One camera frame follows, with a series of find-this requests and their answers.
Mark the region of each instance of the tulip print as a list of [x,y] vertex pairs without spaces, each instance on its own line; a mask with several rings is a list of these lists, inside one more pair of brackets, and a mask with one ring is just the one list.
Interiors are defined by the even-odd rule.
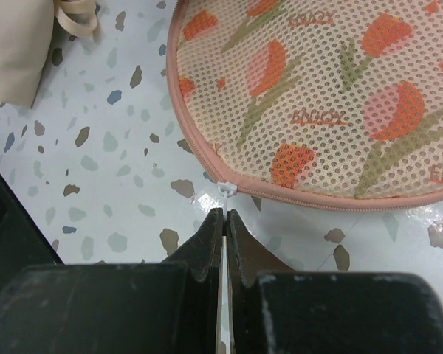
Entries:
[[287,63],[284,46],[274,40],[251,57],[247,66],[246,82],[252,98],[244,115],[244,124],[237,141],[238,147],[246,142],[250,131],[261,120],[264,112],[301,79],[301,76],[291,75],[303,56],[304,54],[301,54]]
[[279,41],[271,41],[250,61],[247,85],[252,97],[273,87],[286,68],[286,50]]
[[186,77],[179,76],[179,87],[180,92],[182,94],[182,98],[185,102],[187,102],[190,97],[192,96],[192,93],[195,91],[195,84],[192,80],[187,79]]
[[372,139],[391,140],[417,129],[424,112],[422,94],[405,82],[375,94],[365,105],[363,119]]
[[[443,117],[443,108],[425,116],[425,100],[409,82],[376,93],[365,104],[364,111],[365,128],[375,143],[363,166],[355,198],[361,198],[403,158],[443,138],[443,130],[431,129]],[[391,141],[388,149],[382,151]]]
[[411,33],[412,26],[410,24],[383,13],[372,22],[363,36],[362,45],[366,56],[360,61],[359,65],[354,64],[356,47],[354,40],[350,38],[348,40],[349,45],[342,45],[340,54],[343,90],[350,90],[373,59],[383,55],[387,48],[391,48],[398,41],[406,39]]
[[182,47],[187,41],[200,38],[213,30],[218,24],[218,20],[214,15],[206,10],[197,13],[183,28],[183,39],[179,43],[179,48]]
[[311,173],[315,152],[304,146],[283,143],[275,153],[271,166],[271,181],[285,188],[295,185]]
[[236,29],[230,40],[221,48],[221,53],[242,42],[251,32],[275,20],[286,12],[281,5],[286,0],[248,0],[246,18]]
[[278,0],[250,0],[247,14],[256,17],[268,13],[277,4]]

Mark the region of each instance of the black object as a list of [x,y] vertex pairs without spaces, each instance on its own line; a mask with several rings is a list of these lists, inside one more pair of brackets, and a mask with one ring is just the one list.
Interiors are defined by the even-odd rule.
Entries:
[[0,176],[0,291],[23,268],[62,263]]
[[0,296],[0,353],[214,353],[223,234],[232,353],[443,353],[420,278],[295,272],[220,209],[159,265],[22,272]]

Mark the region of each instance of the beige bag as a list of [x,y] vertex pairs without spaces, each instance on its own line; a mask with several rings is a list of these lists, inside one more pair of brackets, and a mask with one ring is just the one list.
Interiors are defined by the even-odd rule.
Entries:
[[[30,108],[47,58],[54,16],[77,37],[97,27],[95,0],[0,0],[0,102]],[[86,24],[69,15],[84,18]]]

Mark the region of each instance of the terrazzo floor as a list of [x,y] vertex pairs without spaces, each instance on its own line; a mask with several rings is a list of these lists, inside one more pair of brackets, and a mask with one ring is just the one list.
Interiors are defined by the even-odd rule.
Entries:
[[[159,262],[222,198],[171,109],[175,0],[99,4],[95,41],[56,31],[33,109],[0,104],[0,173],[65,263]],[[443,201],[344,213],[237,195],[230,208],[297,270],[410,272],[443,304]]]

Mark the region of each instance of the beige fabric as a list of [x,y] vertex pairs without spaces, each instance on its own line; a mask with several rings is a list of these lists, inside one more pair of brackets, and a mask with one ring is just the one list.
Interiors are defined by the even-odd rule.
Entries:
[[351,200],[443,190],[443,1],[188,0],[177,63],[239,175]]
[[[65,12],[87,17],[77,24]],[[52,36],[54,15],[78,37],[97,26],[94,0],[0,0],[0,102],[31,107]]]

